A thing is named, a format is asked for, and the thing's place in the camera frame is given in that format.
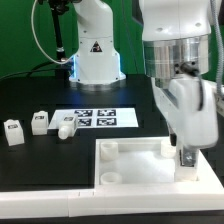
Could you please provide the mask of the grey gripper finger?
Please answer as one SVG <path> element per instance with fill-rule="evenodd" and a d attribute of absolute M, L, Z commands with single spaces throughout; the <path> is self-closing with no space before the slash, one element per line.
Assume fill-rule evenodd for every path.
<path fill-rule="evenodd" d="M 176 146 L 177 144 L 177 136 L 174 133 L 173 129 L 171 128 L 170 125 L 168 125 L 168 131 L 169 131 L 169 136 L 170 136 L 170 143 L 172 146 Z"/>
<path fill-rule="evenodd" d="M 180 153 L 180 161 L 184 167 L 194 167 L 196 164 L 196 152 L 183 148 Z"/>

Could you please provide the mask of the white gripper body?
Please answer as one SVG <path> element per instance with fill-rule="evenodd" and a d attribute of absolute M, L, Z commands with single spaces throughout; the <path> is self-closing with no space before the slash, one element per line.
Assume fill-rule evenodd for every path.
<path fill-rule="evenodd" d="M 218 122 L 212 87 L 202 82 L 203 107 L 199 109 L 199 82 L 196 78 L 183 75 L 172 79 L 167 89 L 155 85 L 151 79 L 154 99 L 177 141 L 185 148 L 205 149 L 218 141 Z"/>

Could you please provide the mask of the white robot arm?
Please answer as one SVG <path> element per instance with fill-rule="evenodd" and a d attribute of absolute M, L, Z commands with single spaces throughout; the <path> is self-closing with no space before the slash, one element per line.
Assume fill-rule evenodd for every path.
<path fill-rule="evenodd" d="M 194 168 L 198 151 L 218 140 L 214 95 L 202 75 L 209 70 L 209 37 L 219 28 L 220 0 L 134 1 L 156 105 L 168 123 L 179 165 Z M 79 48 L 73 81 L 96 88 L 122 80 L 112 10 L 101 0 L 74 0 L 74 8 Z"/>

